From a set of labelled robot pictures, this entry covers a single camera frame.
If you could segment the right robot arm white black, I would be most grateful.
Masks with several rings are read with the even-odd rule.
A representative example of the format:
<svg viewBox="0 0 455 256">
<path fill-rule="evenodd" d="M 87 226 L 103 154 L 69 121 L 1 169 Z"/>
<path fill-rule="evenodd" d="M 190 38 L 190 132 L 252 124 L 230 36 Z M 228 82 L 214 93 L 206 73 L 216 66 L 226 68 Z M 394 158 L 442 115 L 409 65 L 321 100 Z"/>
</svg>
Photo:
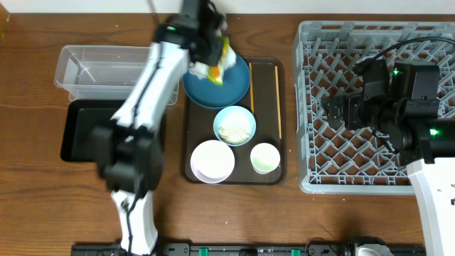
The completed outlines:
<svg viewBox="0 0 455 256">
<path fill-rule="evenodd" d="M 427 255 L 454 254 L 454 120 L 438 116 L 440 69 L 429 61 L 383 59 L 358 66 L 363 89 L 322 100 L 330 127 L 388 135 L 414 189 Z"/>
</svg>

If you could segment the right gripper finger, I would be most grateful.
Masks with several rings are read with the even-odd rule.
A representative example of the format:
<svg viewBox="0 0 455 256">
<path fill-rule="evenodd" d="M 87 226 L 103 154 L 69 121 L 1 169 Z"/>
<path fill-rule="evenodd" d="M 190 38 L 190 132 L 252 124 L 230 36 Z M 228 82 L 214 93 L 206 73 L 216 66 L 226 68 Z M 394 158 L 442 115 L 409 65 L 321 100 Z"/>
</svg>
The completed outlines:
<svg viewBox="0 0 455 256">
<path fill-rule="evenodd" d="M 345 95 L 331 95 L 321 100 L 322 108 L 342 108 L 345 102 Z"/>
<path fill-rule="evenodd" d="M 339 129 L 343 126 L 343 108 L 342 107 L 323 107 L 327 116 L 327 122 L 330 128 Z"/>
</svg>

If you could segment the white cup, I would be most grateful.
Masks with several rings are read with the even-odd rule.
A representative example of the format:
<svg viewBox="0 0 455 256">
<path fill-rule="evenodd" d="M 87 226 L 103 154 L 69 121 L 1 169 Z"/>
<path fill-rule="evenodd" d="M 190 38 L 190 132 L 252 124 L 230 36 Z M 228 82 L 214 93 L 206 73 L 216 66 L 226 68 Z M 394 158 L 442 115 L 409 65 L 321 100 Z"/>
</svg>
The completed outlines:
<svg viewBox="0 0 455 256">
<path fill-rule="evenodd" d="M 279 150 L 268 143 L 257 144 L 252 148 L 250 161 L 253 169 L 259 174 L 268 174 L 280 164 Z"/>
</svg>

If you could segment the light blue bowl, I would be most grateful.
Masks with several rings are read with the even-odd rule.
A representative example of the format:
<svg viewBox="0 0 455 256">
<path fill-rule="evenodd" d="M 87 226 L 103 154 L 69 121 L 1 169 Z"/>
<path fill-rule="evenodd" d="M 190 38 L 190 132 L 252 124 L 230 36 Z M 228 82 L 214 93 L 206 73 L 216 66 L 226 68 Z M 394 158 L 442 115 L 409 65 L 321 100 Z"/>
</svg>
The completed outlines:
<svg viewBox="0 0 455 256">
<path fill-rule="evenodd" d="M 255 131 L 256 131 L 255 117 L 251 113 L 251 111 L 249 111 L 248 109 L 246 109 L 244 107 L 230 106 L 230 107 L 226 107 L 226 108 L 220 110 L 219 113 L 216 114 L 215 119 L 213 121 L 213 131 L 214 131 L 215 136 L 221 142 L 223 142 L 225 144 L 227 144 L 227 143 L 221 140 L 221 138 L 218 134 L 218 130 L 221 126 L 226 125 L 226 124 L 248 126 L 250 128 L 250 133 L 251 133 L 251 137 L 249 140 L 251 140 L 251 138 L 253 138 L 253 136 L 255 135 Z M 241 146 L 243 144 L 239 144 L 239 145 L 227 144 L 227 145 Z"/>
</svg>

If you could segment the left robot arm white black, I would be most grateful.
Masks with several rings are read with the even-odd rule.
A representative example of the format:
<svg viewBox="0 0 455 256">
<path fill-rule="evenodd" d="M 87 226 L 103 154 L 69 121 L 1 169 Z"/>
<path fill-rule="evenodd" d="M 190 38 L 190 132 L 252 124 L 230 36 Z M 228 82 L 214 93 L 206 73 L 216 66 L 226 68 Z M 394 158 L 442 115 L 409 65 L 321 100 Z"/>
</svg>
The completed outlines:
<svg viewBox="0 0 455 256">
<path fill-rule="evenodd" d="M 164 169 L 161 120 L 180 79 L 188 72 L 220 85 L 236 62 L 225 14 L 209 0 L 184 0 L 179 13 L 160 23 L 132 92 L 110 121 L 92 131 L 93 159 L 119 214 L 120 255 L 150 255 L 158 231 L 153 192 Z"/>
</svg>

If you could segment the waste paper wrapper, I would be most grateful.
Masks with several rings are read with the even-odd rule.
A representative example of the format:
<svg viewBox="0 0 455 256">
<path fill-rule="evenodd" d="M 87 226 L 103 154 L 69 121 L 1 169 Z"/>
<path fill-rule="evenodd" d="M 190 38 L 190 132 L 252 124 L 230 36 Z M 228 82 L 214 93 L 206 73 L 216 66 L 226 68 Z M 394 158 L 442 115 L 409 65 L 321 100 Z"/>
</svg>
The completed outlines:
<svg viewBox="0 0 455 256">
<path fill-rule="evenodd" d="M 208 79 L 212 83 L 221 86 L 225 71 L 236 64 L 237 57 L 230 46 L 228 37 L 220 36 L 219 39 L 223 42 L 223 48 L 218 64 L 209 66 L 200 62 L 190 63 L 188 71 L 199 80 Z"/>
</svg>

